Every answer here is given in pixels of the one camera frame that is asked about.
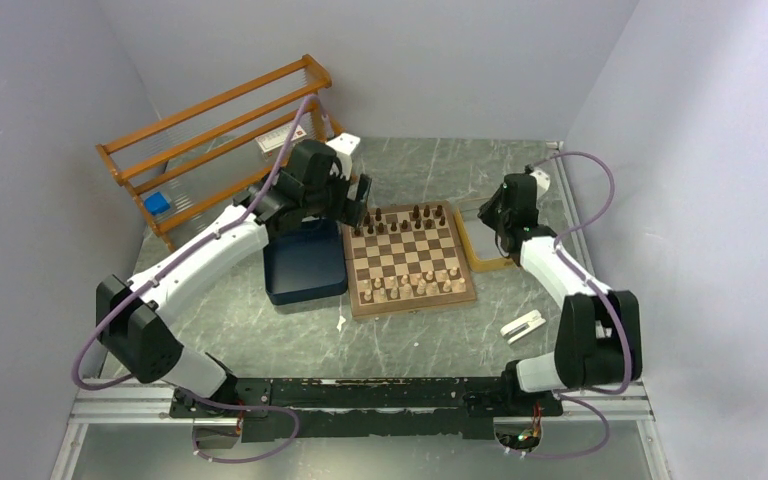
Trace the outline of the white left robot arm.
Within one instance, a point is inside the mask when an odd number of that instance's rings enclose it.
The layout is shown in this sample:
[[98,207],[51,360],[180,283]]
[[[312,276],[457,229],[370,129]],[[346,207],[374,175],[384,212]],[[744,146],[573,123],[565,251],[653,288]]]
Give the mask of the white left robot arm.
[[367,214],[371,180],[352,181],[358,137],[322,143],[305,139],[286,165],[247,187],[216,221],[155,266],[124,281],[111,275],[97,287],[95,336],[146,384],[158,380],[187,390],[209,414],[238,402],[237,377],[171,331],[180,311],[246,257],[299,230],[306,219],[357,227]]

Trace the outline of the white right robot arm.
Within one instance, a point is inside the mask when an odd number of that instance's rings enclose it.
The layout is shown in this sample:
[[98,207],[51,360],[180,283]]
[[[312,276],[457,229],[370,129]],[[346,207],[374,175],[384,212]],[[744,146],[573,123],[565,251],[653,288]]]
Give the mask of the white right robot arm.
[[538,392],[593,388],[619,394],[642,373],[639,303],[614,290],[569,257],[556,233],[538,221],[538,181],[508,174],[479,209],[502,252],[532,275],[559,306],[553,351],[509,364],[516,377],[499,391],[502,406],[522,414]]

